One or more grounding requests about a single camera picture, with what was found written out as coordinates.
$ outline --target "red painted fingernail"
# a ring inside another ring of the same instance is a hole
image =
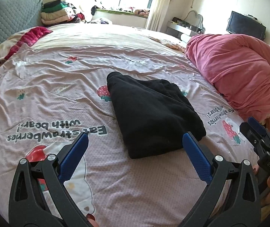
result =
[[[95,221],[95,217],[90,213],[87,214],[87,218]]]

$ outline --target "pink blanket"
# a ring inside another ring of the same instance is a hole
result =
[[[247,35],[198,35],[187,57],[238,111],[270,130],[270,46]]]

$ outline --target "quilted headboard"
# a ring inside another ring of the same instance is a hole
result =
[[[41,26],[43,0],[0,0],[0,44],[12,34]]]

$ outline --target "mattress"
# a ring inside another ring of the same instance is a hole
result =
[[[5,219],[18,161],[57,153],[81,131],[89,132],[89,147],[64,185],[84,215],[93,214],[107,227],[171,227],[189,213],[206,184],[184,150],[129,158],[107,91],[106,77],[113,71],[177,84],[203,121],[207,135],[201,143],[226,160],[256,164],[252,145],[239,133],[243,120],[180,51],[131,27],[71,24],[50,30],[0,67],[0,213]],[[153,37],[170,40],[161,33]],[[59,216],[43,181],[41,187]]]

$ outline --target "television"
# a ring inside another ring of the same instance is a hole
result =
[[[266,27],[255,19],[232,11],[226,30],[231,34],[245,34],[263,41]]]

